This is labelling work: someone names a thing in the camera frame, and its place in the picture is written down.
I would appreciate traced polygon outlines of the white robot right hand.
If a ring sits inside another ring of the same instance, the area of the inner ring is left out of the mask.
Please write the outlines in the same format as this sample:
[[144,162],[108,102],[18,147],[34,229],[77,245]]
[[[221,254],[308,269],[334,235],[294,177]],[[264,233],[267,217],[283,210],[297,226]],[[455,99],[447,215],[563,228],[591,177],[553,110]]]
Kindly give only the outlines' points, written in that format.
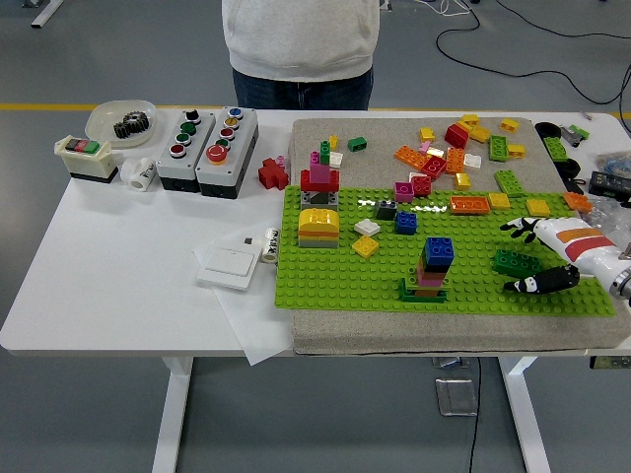
[[630,262],[609,238],[582,219],[522,217],[500,229],[510,230],[513,238],[526,235],[526,243],[537,239],[566,261],[563,266],[508,282],[505,290],[549,294],[577,286],[583,276],[593,276],[615,298],[630,299]]

